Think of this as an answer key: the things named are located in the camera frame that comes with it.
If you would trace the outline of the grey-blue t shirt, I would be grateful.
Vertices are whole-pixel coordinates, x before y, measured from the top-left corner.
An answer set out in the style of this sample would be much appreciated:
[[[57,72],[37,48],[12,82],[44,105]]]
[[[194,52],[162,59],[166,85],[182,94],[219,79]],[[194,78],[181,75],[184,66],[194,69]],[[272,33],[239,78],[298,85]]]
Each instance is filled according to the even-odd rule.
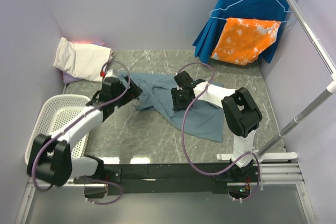
[[[142,90],[136,105],[139,111],[156,110],[176,128],[182,128],[185,110],[175,112],[171,89],[176,87],[172,75],[131,73],[131,80]],[[206,140],[223,141],[224,112],[205,101],[197,100],[190,108],[184,132]]]

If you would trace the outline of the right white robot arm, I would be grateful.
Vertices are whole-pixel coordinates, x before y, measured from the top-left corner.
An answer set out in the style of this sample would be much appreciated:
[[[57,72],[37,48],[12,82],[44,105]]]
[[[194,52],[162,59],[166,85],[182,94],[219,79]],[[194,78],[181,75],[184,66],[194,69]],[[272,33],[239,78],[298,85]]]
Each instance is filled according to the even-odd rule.
[[[263,119],[250,92],[246,88],[234,90],[210,84],[203,79],[193,80],[186,71],[178,73],[174,80],[177,87],[171,89],[173,109],[185,110],[181,140],[184,140],[187,114],[197,100],[222,108],[234,137],[234,149],[230,158],[232,163],[224,171],[230,169],[232,179],[243,181],[249,175],[248,167],[253,164],[253,141]]]

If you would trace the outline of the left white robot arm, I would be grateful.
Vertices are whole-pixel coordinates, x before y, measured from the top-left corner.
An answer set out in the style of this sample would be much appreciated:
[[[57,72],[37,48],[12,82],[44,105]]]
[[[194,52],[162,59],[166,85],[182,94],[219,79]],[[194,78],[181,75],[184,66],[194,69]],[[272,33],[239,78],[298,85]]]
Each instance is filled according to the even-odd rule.
[[[137,99],[141,93],[142,89],[129,77],[105,78],[101,89],[75,118],[51,134],[38,134],[34,138],[27,174],[58,187],[76,177],[87,177],[93,183],[101,182],[106,176],[103,160],[94,156],[72,158],[71,152],[78,142],[102,124],[116,108]]]

